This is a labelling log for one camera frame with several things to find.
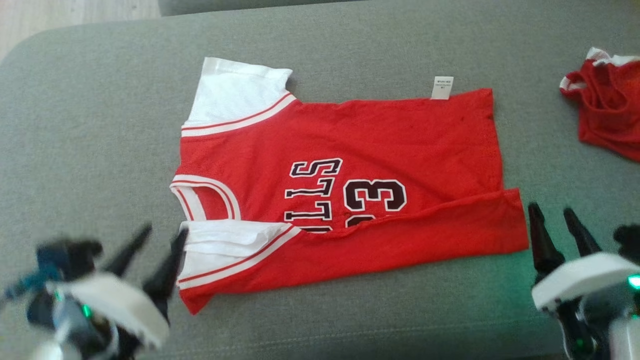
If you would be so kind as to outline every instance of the green led light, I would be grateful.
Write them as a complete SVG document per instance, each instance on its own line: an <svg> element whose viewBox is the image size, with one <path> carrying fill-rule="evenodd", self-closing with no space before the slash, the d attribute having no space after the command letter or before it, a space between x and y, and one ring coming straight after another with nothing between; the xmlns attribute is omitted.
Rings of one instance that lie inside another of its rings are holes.
<svg viewBox="0 0 640 360"><path fill-rule="evenodd" d="M93 312L91 311L90 307L88 307L87 305L82 305L82 314L85 318L90 318L92 313Z"/></svg>
<svg viewBox="0 0 640 360"><path fill-rule="evenodd" d="M633 289L640 290L640 275L631 275L627 278L627 281Z"/></svg>

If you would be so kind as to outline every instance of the wooden floor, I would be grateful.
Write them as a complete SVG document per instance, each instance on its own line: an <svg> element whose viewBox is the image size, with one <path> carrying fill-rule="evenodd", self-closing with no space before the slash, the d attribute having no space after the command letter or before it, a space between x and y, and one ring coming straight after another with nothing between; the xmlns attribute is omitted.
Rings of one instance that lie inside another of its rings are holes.
<svg viewBox="0 0 640 360"><path fill-rule="evenodd" d="M20 41L44 30L158 17L157 0L0 0L0 61Z"/></svg>

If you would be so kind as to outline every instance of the printed number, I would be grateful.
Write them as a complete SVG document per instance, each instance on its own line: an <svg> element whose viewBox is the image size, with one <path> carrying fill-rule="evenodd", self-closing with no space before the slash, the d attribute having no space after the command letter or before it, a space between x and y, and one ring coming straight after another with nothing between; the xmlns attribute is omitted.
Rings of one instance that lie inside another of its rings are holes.
<svg viewBox="0 0 640 360"><path fill-rule="evenodd" d="M365 210L362 192L367 201L380 201L383 192L389 193L390 197L385 199L387 211L400 211L406 205L406 190L397 180L349 180L344 185L344 205L347 209Z"/></svg>
<svg viewBox="0 0 640 360"><path fill-rule="evenodd" d="M335 176L340 172L342 159L323 159L315 160L310 163L299 161L291 165L291 177L314 177ZM286 189L284 192L285 199L291 199L295 196L320 196L330 197L333 191L334 177L321 177L317 184L319 188L315 189ZM365 180L355 179L349 180L342 189L344 193L344 205L351 211L365 211L365 201L382 201L383 193L387 193L388 197L384 199L385 209L387 211L400 211L406 205L406 190L397 180ZM294 212L286 211L284 220L292 222L296 219L321 219L331 220L331 201L316 201L315 206L319 211L315 212ZM344 225L346 227L356 226L363 221L373 220L376 217L369 214L358 214L349 217ZM302 229L311 233L327 233L333 230L330 226L305 226Z"/></svg>

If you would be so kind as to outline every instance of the robotic arm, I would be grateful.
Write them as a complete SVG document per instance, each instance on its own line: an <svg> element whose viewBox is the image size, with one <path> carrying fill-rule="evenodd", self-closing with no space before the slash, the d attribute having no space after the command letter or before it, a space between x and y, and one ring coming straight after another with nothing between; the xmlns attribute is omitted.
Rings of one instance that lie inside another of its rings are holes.
<svg viewBox="0 0 640 360"><path fill-rule="evenodd" d="M146 243L146 225L102 270L93 260L102 253L95 240L57 240L37 249L38 270L7 288L3 302L35 293L29 323L55 332L32 359L67 359L63 343L76 357L132 359L141 348L159 348L169 335L167 301L178 273L187 231L172 241L171 252L141 289L122 280L134 255Z"/></svg>
<svg viewBox="0 0 640 360"><path fill-rule="evenodd" d="M572 209L565 209L564 219L580 253L569 262L555 248L540 207L529 205L536 308L559 321L569 359L640 359L640 266L602 252ZM620 254L637 263L635 228L621 227L616 240L623 244Z"/></svg>

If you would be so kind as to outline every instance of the red jersey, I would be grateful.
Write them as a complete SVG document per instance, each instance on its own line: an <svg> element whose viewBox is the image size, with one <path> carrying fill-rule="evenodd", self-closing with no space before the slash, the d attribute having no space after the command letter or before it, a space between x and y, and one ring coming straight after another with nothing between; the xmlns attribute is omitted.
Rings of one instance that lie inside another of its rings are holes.
<svg viewBox="0 0 640 360"><path fill-rule="evenodd" d="M560 91L580 104L580 141L640 161L640 56L609 56L592 47Z"/></svg>
<svg viewBox="0 0 640 360"><path fill-rule="evenodd" d="M305 103L290 74L205 60L171 185L190 220L178 284L192 313L215 293L527 248L490 89Z"/></svg>

